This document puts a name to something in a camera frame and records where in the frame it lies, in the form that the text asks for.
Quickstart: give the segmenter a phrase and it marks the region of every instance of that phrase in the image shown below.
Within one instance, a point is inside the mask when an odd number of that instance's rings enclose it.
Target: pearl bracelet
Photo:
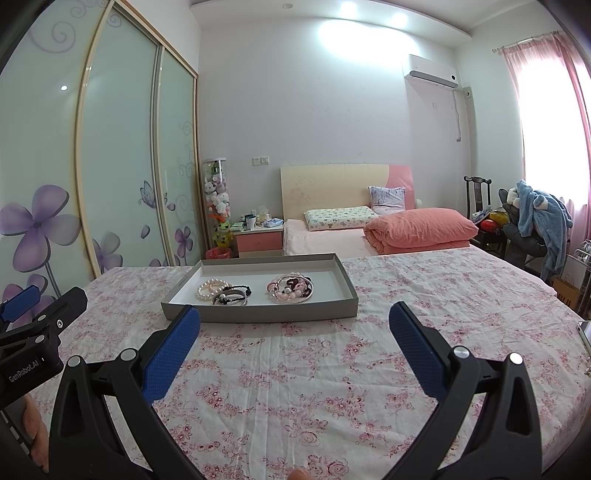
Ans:
[[[215,295],[223,292],[224,289],[231,286],[232,285],[225,280],[212,278],[199,286],[196,295],[200,300],[211,300]]]

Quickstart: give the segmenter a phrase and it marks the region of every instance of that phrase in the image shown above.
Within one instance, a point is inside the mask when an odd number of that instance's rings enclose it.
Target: wardrobe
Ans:
[[[3,300],[204,258],[196,93],[124,0],[43,11],[0,74]]]

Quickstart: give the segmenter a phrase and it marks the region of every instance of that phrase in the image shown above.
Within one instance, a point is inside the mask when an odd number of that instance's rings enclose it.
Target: frosted glass door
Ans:
[[[166,194],[166,224],[175,263],[194,265],[204,258],[195,170],[193,76],[163,52],[159,101],[158,157]]]
[[[120,17],[98,42],[82,119],[83,192],[102,273],[165,264],[151,155],[157,46]]]
[[[80,233],[73,142],[80,78],[106,3],[53,2],[0,74],[0,301],[28,285],[43,295],[19,325],[94,278]]]

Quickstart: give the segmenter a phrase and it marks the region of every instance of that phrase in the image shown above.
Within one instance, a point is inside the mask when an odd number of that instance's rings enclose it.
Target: ceiling light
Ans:
[[[357,5],[353,2],[345,2],[340,6],[340,16],[348,20],[353,20],[357,17]]]
[[[394,28],[404,28],[407,26],[407,23],[408,17],[400,12],[394,14],[392,20],[390,21],[390,25],[392,25]]]

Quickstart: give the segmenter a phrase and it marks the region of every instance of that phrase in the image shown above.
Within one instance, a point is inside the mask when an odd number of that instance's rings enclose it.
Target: screw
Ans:
[[[521,365],[523,363],[523,357],[515,352],[509,355],[509,360],[511,360],[515,365]]]
[[[127,350],[123,350],[121,352],[121,359],[129,362],[130,360],[133,360],[135,358],[135,350],[132,348],[128,348]]]
[[[80,365],[80,357],[78,355],[71,356],[68,359],[68,367],[77,367]]]
[[[470,351],[465,346],[457,346],[453,349],[453,354],[458,358],[468,358]]]

